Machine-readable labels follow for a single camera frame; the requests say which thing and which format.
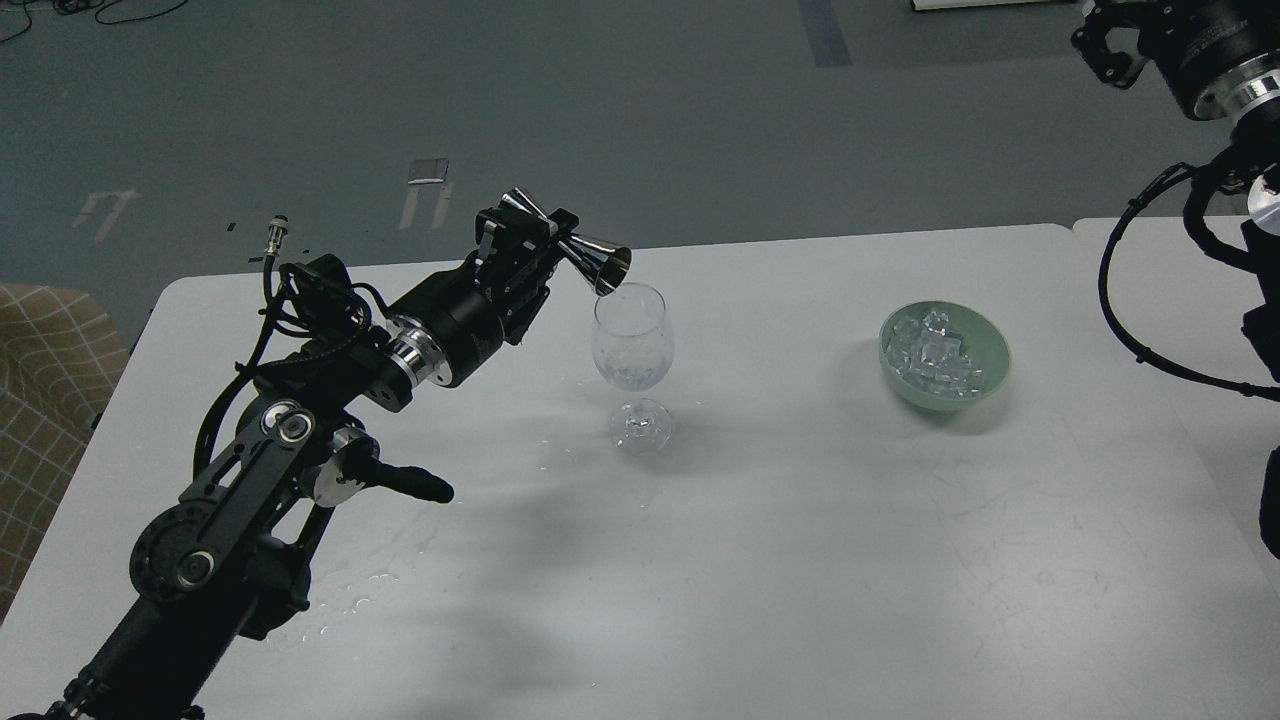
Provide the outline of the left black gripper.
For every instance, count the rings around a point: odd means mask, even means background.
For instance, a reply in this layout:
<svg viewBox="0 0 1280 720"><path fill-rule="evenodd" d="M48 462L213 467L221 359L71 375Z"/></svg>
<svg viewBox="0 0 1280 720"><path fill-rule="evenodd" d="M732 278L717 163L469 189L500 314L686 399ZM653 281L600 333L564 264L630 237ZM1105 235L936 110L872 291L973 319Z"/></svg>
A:
<svg viewBox="0 0 1280 720"><path fill-rule="evenodd" d="M429 338L431 383L454 388L503 345L520 345L549 299L548 282L564 256L561 241L580 218L490 208L475 219L476 251L456 269L436 272L389 306L401 334Z"/></svg>

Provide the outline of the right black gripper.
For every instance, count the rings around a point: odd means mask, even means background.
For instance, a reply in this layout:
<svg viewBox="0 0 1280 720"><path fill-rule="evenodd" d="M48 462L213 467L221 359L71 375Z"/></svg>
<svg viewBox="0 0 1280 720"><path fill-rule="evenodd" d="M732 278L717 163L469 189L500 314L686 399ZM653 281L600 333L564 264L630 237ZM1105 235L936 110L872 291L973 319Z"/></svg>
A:
<svg viewBox="0 0 1280 720"><path fill-rule="evenodd" d="M1130 88L1155 63L1190 120L1239 122L1277 97L1276 1L1085 1L1071 46L1096 78ZM1134 49L1112 32L1135 33Z"/></svg>

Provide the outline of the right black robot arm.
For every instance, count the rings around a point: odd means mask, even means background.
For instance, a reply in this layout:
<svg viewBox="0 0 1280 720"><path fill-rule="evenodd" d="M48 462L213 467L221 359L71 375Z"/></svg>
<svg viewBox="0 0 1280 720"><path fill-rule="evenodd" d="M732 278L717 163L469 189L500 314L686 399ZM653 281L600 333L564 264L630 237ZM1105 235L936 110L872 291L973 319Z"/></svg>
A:
<svg viewBox="0 0 1280 720"><path fill-rule="evenodd" d="M1105 85L1155 68L1225 147L1128 202L1103 247L1103 316L1171 402L1245 542L1277 569L1277 4L1091 1L1071 45Z"/></svg>

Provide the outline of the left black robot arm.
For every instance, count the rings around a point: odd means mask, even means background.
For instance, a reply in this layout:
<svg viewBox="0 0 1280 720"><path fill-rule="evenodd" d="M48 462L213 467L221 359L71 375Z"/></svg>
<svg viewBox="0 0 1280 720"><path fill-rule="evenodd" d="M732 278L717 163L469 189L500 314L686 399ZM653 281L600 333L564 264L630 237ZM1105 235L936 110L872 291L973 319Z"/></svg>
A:
<svg viewBox="0 0 1280 720"><path fill-rule="evenodd" d="M197 696L232 642L264 641L308 610L342 488L451 502L439 475L384 462L348 406L365 397L398 413L424 383L462 384L524 340L561 263L596 296L614 292L631 250L579 223L511 190L476 215L458 266L388 302L335 255L279 264L288 224L275 217L250 359L200 425L189 484L131 550L136 601L42 717L201 719Z"/></svg>

